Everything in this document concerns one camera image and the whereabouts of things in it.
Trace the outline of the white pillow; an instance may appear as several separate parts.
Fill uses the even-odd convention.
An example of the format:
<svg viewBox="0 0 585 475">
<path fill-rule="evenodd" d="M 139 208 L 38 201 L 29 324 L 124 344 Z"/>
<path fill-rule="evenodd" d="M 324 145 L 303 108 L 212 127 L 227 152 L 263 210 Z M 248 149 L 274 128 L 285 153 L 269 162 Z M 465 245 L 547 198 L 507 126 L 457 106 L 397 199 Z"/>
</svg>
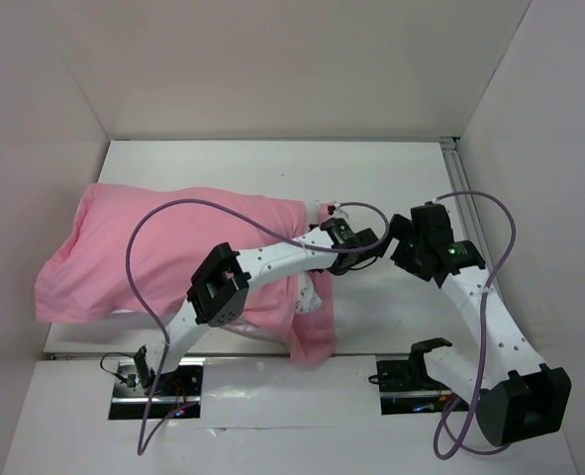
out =
<svg viewBox="0 0 585 475">
<path fill-rule="evenodd" d="M 319 220 L 321 203 L 319 201 L 306 201 L 306 230 L 308 232 L 312 225 Z M 306 315 L 317 311 L 322 306 L 322 299 L 318 295 L 314 283 L 308 272 L 297 275 L 297 294 L 295 298 L 295 313 Z"/>
</svg>

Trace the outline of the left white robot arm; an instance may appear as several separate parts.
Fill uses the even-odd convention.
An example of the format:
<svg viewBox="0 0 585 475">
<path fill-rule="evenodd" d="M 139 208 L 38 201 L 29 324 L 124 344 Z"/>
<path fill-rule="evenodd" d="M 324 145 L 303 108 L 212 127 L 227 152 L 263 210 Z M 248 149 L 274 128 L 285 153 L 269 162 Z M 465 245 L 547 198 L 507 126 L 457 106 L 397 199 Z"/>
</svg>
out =
<svg viewBox="0 0 585 475">
<path fill-rule="evenodd" d="M 207 330 L 241 317 L 249 294 L 305 272 L 342 275 L 380 254 L 386 237 L 370 228 L 356 233 L 346 218 L 329 218 L 271 245 L 240 250 L 226 242 L 216 245 L 192 275 L 179 310 L 161 327 L 162 337 L 135 354 L 137 385 L 149 396 L 166 390 L 187 351 Z"/>
</svg>

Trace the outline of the pink pillowcase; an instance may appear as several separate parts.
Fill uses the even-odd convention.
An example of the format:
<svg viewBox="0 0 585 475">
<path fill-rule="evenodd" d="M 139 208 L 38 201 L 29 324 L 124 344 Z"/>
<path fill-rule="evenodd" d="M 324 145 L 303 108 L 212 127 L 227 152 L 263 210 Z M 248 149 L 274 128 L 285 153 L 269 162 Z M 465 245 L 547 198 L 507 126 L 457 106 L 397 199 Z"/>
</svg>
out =
<svg viewBox="0 0 585 475">
<path fill-rule="evenodd" d="M 202 187 L 161 192 L 92 184 L 80 199 L 70 236 L 38 273 L 36 319 L 88 324 L 145 306 L 170 316 L 215 245 L 227 242 L 239 250 L 275 242 L 225 208 L 295 238 L 306 230 L 304 203 Z M 332 279 L 308 273 L 322 299 L 317 311 L 295 313 L 297 276 L 291 276 L 251 293 L 227 331 L 281 342 L 296 364 L 328 359 L 336 349 Z"/>
</svg>

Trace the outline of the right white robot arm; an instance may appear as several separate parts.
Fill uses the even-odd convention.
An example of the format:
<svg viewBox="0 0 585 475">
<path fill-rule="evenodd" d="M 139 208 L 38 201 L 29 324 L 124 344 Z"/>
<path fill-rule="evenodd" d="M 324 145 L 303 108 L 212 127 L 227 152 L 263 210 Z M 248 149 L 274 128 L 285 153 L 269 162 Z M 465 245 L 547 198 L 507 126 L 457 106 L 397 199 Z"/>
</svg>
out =
<svg viewBox="0 0 585 475">
<path fill-rule="evenodd" d="M 528 342 L 493 286 L 495 270 L 471 241 L 455 240 L 445 206 L 428 202 L 410 217 L 396 215 L 390 233 L 398 242 L 395 265 L 435 282 L 477 345 L 470 356 L 443 337 L 414 343 L 411 383 L 451 390 L 468 407 L 460 433 L 477 423 L 495 447 L 559 431 L 572 387 L 567 372 L 550 367 Z"/>
</svg>

